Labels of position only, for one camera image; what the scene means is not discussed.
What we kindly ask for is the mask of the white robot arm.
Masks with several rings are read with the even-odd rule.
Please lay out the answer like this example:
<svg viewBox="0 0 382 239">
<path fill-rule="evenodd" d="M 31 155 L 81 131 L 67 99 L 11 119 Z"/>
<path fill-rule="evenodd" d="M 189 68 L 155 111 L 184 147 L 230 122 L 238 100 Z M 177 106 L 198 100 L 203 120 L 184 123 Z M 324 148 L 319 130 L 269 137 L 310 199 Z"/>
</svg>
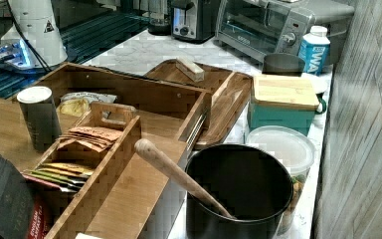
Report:
<svg viewBox="0 0 382 239">
<path fill-rule="evenodd" d="M 8 61 L 20 70 L 54 67 L 67 57 L 51 0 L 7 0 L 13 26 L 1 38 L 20 54 Z"/>
</svg>

